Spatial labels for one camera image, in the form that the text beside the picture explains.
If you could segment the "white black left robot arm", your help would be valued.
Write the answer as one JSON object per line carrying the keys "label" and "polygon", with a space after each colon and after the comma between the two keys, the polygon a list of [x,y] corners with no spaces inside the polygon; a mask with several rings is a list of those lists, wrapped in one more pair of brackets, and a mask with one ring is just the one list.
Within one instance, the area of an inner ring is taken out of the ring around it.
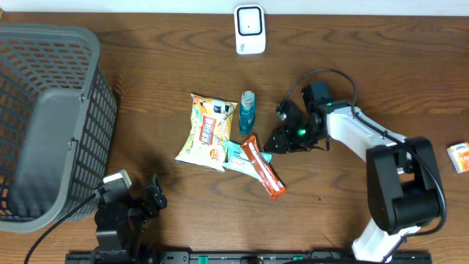
{"label": "white black left robot arm", "polygon": [[130,177],[123,169],[104,177],[96,188],[99,196],[95,214],[99,263],[137,263],[143,225],[167,207],[167,198],[157,175],[152,176],[145,188],[146,194],[141,197],[130,195],[131,186]]}

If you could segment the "blue mouthwash bottle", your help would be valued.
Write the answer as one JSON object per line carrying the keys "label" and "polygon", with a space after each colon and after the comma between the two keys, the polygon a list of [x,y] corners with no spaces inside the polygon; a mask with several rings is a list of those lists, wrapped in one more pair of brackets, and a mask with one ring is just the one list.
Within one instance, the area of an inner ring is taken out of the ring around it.
{"label": "blue mouthwash bottle", "polygon": [[240,101],[240,132],[248,135],[254,126],[256,111],[256,95],[252,91],[245,91]]}

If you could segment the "brown Top chocolate bar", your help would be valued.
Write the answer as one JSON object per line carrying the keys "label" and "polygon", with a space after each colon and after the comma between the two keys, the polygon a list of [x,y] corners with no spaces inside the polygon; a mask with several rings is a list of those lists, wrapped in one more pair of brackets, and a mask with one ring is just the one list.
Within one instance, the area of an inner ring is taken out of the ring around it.
{"label": "brown Top chocolate bar", "polygon": [[247,155],[255,171],[259,175],[262,185],[269,193],[271,199],[276,199],[287,192],[287,187],[281,182],[276,173],[266,162],[258,148],[255,135],[251,135],[241,144],[241,148]]}

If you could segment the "yellow chips snack bag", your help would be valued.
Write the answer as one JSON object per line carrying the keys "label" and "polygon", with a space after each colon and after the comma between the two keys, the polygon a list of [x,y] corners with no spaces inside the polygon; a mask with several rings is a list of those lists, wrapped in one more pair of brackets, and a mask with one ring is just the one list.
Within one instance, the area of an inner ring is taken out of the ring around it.
{"label": "yellow chips snack bag", "polygon": [[192,94],[191,130],[175,161],[224,171],[237,103]]}

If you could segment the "light blue wet wipes pack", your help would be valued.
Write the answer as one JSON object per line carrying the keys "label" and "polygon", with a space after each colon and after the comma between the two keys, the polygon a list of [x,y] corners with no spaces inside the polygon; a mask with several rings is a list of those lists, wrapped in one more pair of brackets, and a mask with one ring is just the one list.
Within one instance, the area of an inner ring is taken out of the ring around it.
{"label": "light blue wet wipes pack", "polygon": [[262,181],[240,144],[229,141],[226,143],[226,148],[227,156],[225,161],[222,163],[223,168],[249,175],[257,179],[259,182]]}

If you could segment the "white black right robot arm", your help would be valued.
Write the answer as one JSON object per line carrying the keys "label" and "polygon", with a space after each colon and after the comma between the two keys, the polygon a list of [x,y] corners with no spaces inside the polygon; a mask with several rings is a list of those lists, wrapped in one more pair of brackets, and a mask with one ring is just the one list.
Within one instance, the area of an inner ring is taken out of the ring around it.
{"label": "white black right robot arm", "polygon": [[334,100],[325,82],[301,94],[307,116],[289,100],[277,113],[284,125],[263,147],[286,154],[316,149],[321,140],[341,142],[366,163],[371,220],[352,243],[361,262],[389,263],[394,252],[433,219],[446,220],[447,206],[431,142],[390,132],[346,100]]}

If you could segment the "small orange white tissue pack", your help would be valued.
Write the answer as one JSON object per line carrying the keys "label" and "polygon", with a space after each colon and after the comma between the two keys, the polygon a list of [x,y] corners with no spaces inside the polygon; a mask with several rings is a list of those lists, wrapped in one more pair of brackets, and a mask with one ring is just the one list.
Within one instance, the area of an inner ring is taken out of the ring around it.
{"label": "small orange white tissue pack", "polygon": [[450,146],[447,149],[447,153],[458,173],[467,172],[469,170],[469,152],[467,142]]}

